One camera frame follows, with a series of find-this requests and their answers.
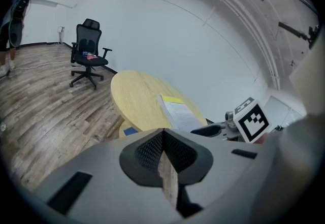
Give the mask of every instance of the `black office chair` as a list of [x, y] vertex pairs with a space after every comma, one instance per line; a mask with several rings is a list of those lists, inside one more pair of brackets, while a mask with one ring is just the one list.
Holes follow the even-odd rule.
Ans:
[[[112, 51], [111, 49], [103, 48], [105, 51], [104, 57], [98, 56], [98, 42], [101, 35], [102, 31], [100, 30], [100, 23], [97, 21], [86, 19], [83, 24], [77, 25], [77, 42], [72, 43], [71, 63], [76, 62], [77, 64], [85, 66], [86, 71], [71, 71], [72, 76], [75, 73], [80, 75], [71, 81], [70, 87], [73, 87], [73, 83], [76, 81], [86, 77], [92, 82], [93, 88], [97, 89], [92, 76], [100, 77], [101, 80], [104, 79], [103, 75], [91, 72], [91, 68], [93, 67], [104, 66], [108, 64], [108, 61], [105, 59], [106, 53], [108, 51]], [[95, 54], [97, 58], [88, 60], [87, 57], [82, 56], [82, 52], [84, 51]]]

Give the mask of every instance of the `chair armrest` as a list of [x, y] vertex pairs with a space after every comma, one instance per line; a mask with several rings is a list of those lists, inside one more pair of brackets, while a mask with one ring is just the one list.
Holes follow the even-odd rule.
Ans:
[[77, 49], [78, 43], [72, 42], [72, 50], [71, 50], [71, 63], [75, 63], [75, 60], [73, 57], [76, 54], [76, 49]]
[[111, 50], [111, 49], [107, 49], [107, 48], [103, 48], [103, 50], [105, 50], [105, 53], [104, 53], [104, 56], [103, 56], [104, 59], [105, 59], [105, 57], [106, 57], [106, 53], [107, 53], [108, 51], [113, 51], [113, 50]]

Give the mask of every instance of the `document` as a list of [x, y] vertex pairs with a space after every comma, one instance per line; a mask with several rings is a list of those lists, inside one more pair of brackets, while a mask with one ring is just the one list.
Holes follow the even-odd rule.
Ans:
[[191, 132], [203, 126], [181, 99], [161, 94], [157, 100], [174, 129]]

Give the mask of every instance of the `white cable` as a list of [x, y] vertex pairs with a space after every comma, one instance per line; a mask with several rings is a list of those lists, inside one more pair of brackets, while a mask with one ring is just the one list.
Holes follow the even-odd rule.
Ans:
[[30, 68], [15, 68], [11, 71], [15, 71], [15, 70], [28, 70], [28, 69], [35, 69], [39, 66], [43, 66], [43, 65], [48, 65], [48, 64], [55, 64], [55, 63], [67, 63], [69, 61], [57, 61], [57, 62], [49, 62], [49, 63], [45, 63], [45, 64], [40, 64], [40, 65], [37, 65], [36, 67], [30, 67]]
[[37, 68], [37, 67], [39, 67], [39, 66], [43, 66], [43, 65], [48, 65], [48, 64], [55, 64], [55, 63], [67, 63], [67, 62], [69, 62], [69, 61], [56, 61], [56, 62], [49, 62], [49, 63], [45, 63], [45, 64], [40, 64], [40, 65], [37, 65], [37, 66], [35, 66], [35, 67], [30, 67], [30, 68], [15, 68], [15, 69], [13, 69], [13, 70], [11, 70], [11, 71], [15, 71], [15, 70], [29, 70], [29, 69], [35, 69], [35, 68]]

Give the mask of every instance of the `round table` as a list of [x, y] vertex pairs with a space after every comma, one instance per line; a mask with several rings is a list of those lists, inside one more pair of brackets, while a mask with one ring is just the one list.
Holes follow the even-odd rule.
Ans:
[[122, 71], [111, 82], [111, 95], [116, 110], [137, 131], [172, 128], [158, 103], [159, 94], [180, 98], [197, 119], [207, 125], [205, 117], [190, 99], [166, 81], [143, 72]]

